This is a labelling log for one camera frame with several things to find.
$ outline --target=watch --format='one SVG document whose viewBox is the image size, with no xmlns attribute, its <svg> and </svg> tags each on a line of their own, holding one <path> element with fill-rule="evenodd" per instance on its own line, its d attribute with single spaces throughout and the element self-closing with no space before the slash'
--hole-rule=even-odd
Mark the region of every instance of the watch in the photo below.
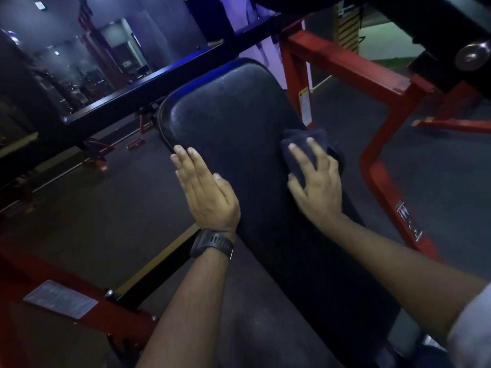
<svg viewBox="0 0 491 368">
<path fill-rule="evenodd" d="M 228 237 L 209 228 L 204 228 L 200 231 L 194 240 L 189 255 L 193 258 L 198 258 L 204 253 L 206 248 L 210 247 L 219 250 L 228 257 L 228 260 L 231 260 L 234 251 L 232 241 Z"/>
</svg>

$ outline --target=black weight bench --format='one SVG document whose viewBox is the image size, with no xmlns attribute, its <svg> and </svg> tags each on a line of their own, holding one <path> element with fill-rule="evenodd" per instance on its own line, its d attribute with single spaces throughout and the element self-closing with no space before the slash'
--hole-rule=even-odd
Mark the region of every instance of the black weight bench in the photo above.
<svg viewBox="0 0 491 368">
<path fill-rule="evenodd" d="M 238 59 L 165 99 L 161 135 L 192 146 L 239 198 L 238 235 L 346 367 L 375 366 L 399 312 L 396 301 L 298 210 L 279 147 L 284 129 L 305 129 L 274 77 Z M 343 193 L 343 212 L 363 224 Z"/>
</svg>

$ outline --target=person's right arm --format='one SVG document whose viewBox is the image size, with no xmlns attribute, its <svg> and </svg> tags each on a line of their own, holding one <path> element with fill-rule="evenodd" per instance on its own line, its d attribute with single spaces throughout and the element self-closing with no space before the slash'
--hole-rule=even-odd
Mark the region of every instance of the person's right arm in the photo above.
<svg viewBox="0 0 491 368">
<path fill-rule="evenodd" d="M 313 139 L 317 169 L 291 144 L 306 186 L 289 176 L 288 187 L 304 215 L 324 235 L 364 266 L 421 327 L 441 345 L 462 310 L 488 284 L 476 276 L 433 261 L 351 221 L 341 212 L 338 163 Z"/>
</svg>

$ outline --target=forearm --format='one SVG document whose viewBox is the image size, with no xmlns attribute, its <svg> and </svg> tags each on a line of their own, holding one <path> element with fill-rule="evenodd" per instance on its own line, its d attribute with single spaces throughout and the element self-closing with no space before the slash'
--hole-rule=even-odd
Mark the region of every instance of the forearm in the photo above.
<svg viewBox="0 0 491 368">
<path fill-rule="evenodd" d="M 488 284 L 344 216 L 323 231 L 364 266 L 427 333 L 442 344 L 463 308 Z"/>
<path fill-rule="evenodd" d="M 137 368 L 214 366 L 228 265 L 228 258 L 213 248 L 205 250 L 194 261 Z"/>
</svg>

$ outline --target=silver bolt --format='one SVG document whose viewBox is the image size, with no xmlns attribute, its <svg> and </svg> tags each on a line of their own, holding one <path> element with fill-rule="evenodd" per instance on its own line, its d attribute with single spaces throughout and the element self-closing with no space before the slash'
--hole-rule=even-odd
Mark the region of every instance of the silver bolt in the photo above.
<svg viewBox="0 0 491 368">
<path fill-rule="evenodd" d="M 474 71 L 486 64 L 490 57 L 491 42 L 475 41 L 459 50 L 454 63 L 461 71 Z"/>
</svg>

